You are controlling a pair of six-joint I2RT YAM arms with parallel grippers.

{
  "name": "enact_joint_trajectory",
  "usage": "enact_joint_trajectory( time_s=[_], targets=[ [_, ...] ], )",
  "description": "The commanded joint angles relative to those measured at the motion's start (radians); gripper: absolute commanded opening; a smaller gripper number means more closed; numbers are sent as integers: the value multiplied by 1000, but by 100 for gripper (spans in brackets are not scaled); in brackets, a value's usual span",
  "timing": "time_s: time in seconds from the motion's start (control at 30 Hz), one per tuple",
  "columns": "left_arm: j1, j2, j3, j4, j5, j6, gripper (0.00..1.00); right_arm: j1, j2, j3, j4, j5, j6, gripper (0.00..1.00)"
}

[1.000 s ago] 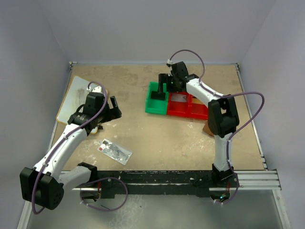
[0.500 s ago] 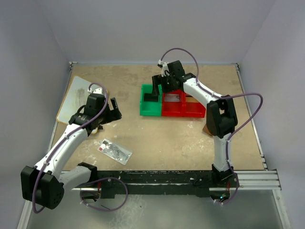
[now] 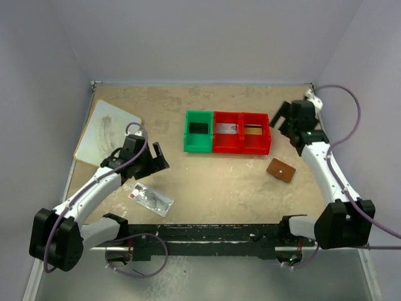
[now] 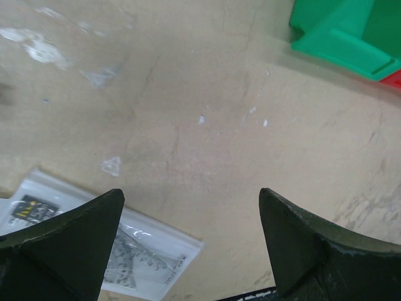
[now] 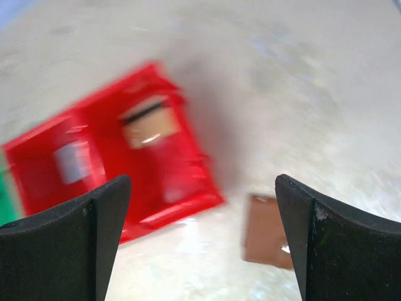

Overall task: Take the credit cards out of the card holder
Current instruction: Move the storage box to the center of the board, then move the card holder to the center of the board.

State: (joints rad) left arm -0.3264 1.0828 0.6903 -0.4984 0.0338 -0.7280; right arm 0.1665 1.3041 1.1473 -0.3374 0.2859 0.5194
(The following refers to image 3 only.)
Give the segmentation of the brown leather card holder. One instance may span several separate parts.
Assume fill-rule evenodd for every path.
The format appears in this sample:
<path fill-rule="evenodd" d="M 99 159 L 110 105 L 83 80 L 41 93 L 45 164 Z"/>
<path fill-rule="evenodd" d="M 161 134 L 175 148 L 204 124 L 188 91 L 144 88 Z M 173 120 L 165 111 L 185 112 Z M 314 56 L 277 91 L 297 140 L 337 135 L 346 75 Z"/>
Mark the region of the brown leather card holder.
<path fill-rule="evenodd" d="M 290 183 L 294 177 L 296 169 L 281 160 L 273 158 L 266 169 L 271 176 L 285 183 Z"/>

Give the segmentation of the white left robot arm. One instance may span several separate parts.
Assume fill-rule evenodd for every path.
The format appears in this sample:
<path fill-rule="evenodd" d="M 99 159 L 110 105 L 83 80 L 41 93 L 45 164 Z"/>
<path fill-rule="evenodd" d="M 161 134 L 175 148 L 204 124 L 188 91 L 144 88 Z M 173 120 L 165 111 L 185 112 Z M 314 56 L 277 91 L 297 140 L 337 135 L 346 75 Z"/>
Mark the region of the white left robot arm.
<path fill-rule="evenodd" d="M 74 195 L 52 210 L 34 216 L 29 254 L 43 261 L 46 273 L 70 271 L 84 249 L 111 241 L 122 246 L 130 235 L 128 221 L 108 213 L 93 224 L 87 218 L 114 191 L 131 178 L 136 180 L 168 169 L 159 143 L 129 134 L 122 147 L 105 158 L 90 180 Z"/>

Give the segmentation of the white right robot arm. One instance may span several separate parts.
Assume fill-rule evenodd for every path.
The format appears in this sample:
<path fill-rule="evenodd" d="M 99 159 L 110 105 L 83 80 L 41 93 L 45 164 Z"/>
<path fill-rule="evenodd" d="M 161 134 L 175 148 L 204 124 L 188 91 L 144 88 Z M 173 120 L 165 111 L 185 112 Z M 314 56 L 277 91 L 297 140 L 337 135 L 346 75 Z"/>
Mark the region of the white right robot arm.
<path fill-rule="evenodd" d="M 309 100 L 283 102 L 270 122 L 279 118 L 282 135 L 311 170 L 326 207 L 316 219 L 307 215 L 284 216 L 279 223 L 279 240 L 295 244 L 301 237 L 317 242 L 324 250 L 361 247 L 367 244 L 375 215 L 371 200 L 363 200 L 349 185 L 335 158 L 329 153 L 330 141 L 319 123 L 315 106 Z"/>

